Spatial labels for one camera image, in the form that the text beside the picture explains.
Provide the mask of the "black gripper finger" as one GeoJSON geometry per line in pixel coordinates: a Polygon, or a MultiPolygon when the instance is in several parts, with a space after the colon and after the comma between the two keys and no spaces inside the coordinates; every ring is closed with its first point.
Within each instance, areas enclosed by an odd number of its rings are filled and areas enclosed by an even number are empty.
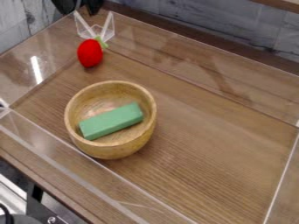
{"type": "Polygon", "coordinates": [[[96,15],[104,4],[104,0],[84,0],[84,1],[85,1],[86,9],[88,9],[88,14],[90,16],[96,15]]]}
{"type": "Polygon", "coordinates": [[[76,0],[50,0],[58,12],[65,15],[69,14],[76,5],[76,0]]]}

